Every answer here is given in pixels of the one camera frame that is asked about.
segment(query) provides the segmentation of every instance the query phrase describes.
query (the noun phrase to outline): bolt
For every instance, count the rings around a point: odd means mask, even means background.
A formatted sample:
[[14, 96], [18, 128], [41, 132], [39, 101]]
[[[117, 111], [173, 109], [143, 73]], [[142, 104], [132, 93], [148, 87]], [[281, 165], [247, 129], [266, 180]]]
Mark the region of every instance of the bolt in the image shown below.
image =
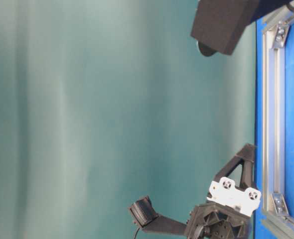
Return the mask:
[[282, 35], [282, 34], [284, 34], [284, 32], [285, 32], [285, 30], [284, 30], [284, 29], [282, 29], [282, 28], [279, 28], [279, 29], [278, 29], [278, 34], [279, 34], [279, 35]]
[[280, 35], [276, 36], [276, 41], [277, 41], [277, 42], [279, 42], [279, 41], [281, 41], [281, 40], [282, 40], [282, 36], [280, 36]]

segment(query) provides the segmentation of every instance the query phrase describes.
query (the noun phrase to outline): metal profile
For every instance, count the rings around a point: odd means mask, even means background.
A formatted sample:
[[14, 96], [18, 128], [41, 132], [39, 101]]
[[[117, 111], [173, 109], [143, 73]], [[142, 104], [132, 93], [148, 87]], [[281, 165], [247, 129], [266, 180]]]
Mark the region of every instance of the metal profile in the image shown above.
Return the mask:
[[[285, 202], [285, 40], [294, 13], [284, 6], [268, 14], [264, 23], [263, 224], [280, 239], [294, 239], [294, 218]], [[283, 36], [276, 42], [279, 29], [284, 29]]]

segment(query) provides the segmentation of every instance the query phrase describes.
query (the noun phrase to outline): screw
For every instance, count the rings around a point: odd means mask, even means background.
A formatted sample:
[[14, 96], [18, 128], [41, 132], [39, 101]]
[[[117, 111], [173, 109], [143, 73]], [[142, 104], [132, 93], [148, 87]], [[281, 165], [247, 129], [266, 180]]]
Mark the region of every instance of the screw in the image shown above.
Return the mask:
[[225, 189], [231, 188], [231, 182], [230, 181], [224, 181], [222, 185], [223, 185], [223, 187]]
[[257, 197], [258, 197], [258, 194], [257, 194], [256, 192], [250, 192], [250, 193], [249, 193], [249, 198], [250, 198], [251, 200], [256, 200]]

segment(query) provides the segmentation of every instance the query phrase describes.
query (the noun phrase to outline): green curtain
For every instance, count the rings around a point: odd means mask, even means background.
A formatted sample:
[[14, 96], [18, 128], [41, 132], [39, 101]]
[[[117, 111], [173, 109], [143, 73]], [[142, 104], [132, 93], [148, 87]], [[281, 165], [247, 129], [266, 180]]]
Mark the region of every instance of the green curtain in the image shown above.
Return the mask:
[[140, 196], [205, 202], [254, 143], [255, 26], [205, 58], [197, 2], [0, 0], [0, 239], [129, 239]]

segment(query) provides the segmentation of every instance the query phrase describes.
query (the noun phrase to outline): teal backdrop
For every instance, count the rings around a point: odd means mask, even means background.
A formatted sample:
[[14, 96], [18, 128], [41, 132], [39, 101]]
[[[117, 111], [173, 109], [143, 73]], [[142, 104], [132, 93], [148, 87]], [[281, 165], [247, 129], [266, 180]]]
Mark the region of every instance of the teal backdrop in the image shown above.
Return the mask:
[[0, 0], [0, 239], [129, 239], [140, 196], [205, 202], [254, 143], [256, 39], [201, 56], [197, 2]]

